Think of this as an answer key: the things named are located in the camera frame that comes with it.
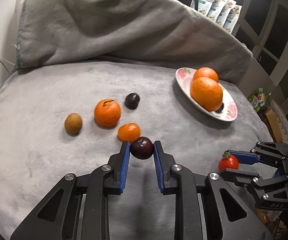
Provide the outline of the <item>green drink bottle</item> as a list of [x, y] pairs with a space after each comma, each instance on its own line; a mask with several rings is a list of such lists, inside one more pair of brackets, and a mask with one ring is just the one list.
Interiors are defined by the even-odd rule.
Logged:
[[258, 88], [248, 99], [252, 108], [258, 113], [267, 106], [267, 98], [263, 88]]

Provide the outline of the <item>large orange with stem mark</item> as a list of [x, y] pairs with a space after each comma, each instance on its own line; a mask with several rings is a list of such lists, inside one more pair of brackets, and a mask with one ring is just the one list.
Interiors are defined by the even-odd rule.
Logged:
[[222, 105], [223, 91], [219, 83], [209, 77], [199, 77], [192, 81], [191, 97], [209, 112], [218, 110]]

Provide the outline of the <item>grey blanket on backrest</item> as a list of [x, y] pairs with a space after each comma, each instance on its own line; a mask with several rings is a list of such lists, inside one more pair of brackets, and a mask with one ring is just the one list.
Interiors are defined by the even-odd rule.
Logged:
[[251, 51], [177, 0], [24, 0], [19, 69], [104, 57], [151, 66], [212, 67], [239, 83]]

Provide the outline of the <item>medium tangerine with stem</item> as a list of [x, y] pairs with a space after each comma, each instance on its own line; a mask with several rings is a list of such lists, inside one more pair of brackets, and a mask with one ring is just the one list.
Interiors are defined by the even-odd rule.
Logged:
[[102, 127], [115, 126], [121, 117], [121, 108], [114, 99], [101, 100], [94, 109], [96, 123]]

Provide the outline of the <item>small orange kumquat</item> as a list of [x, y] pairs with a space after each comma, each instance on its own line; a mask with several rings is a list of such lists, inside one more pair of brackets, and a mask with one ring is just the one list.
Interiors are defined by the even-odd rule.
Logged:
[[117, 137], [120, 139], [120, 141], [133, 142], [140, 136], [141, 130], [136, 123], [122, 125], [117, 132]]

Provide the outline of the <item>dark red plum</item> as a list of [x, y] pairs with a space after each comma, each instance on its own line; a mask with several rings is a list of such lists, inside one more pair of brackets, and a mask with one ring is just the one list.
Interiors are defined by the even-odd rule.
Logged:
[[139, 137], [131, 143], [130, 152], [137, 159], [149, 159], [154, 152], [153, 143], [148, 137]]

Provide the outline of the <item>red tomato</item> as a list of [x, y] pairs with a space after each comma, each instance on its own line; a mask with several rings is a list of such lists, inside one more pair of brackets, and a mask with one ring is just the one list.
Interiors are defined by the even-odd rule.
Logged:
[[233, 170], [239, 169], [239, 161], [237, 157], [227, 151], [222, 154], [222, 158], [220, 159], [218, 164], [218, 171], [221, 172], [226, 168], [231, 168]]

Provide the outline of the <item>small brown longan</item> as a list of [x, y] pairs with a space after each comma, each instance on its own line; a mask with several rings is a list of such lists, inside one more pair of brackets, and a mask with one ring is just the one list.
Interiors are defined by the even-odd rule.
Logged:
[[71, 113], [64, 122], [64, 128], [68, 134], [77, 134], [83, 127], [82, 117], [78, 113]]

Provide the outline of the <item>floral white plate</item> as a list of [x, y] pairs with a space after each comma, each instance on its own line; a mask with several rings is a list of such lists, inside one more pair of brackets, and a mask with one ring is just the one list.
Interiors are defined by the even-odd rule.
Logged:
[[211, 116], [217, 120], [226, 122], [234, 121], [238, 115], [237, 105], [234, 102], [230, 93], [221, 84], [219, 84], [219, 86], [221, 87], [221, 90], [223, 92], [223, 99], [222, 99], [222, 105], [217, 111], [212, 112], [207, 111], [191, 97], [190, 87], [195, 72], [196, 72], [195, 69], [186, 67], [179, 68], [175, 72], [175, 79], [184, 95], [200, 112], [208, 116]]

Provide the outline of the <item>large smooth orange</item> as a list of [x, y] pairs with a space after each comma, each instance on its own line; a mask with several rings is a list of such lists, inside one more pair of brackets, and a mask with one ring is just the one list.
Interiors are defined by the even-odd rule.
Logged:
[[209, 67], [201, 67], [198, 70], [196, 70], [192, 79], [196, 80], [200, 77], [208, 77], [212, 80], [215, 80], [216, 82], [219, 81], [219, 76], [217, 72]]

